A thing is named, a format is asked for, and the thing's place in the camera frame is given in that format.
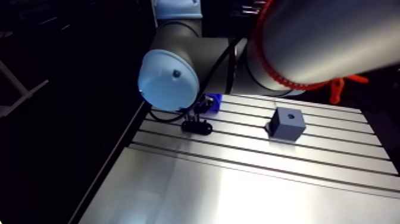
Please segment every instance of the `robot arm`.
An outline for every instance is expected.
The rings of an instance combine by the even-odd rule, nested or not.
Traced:
[[[139,74],[143,97],[178,111],[192,105],[202,87],[214,94],[283,96],[400,61],[396,0],[270,3],[259,14],[254,37],[234,46],[228,38],[203,38],[199,16],[165,20],[163,14]]]

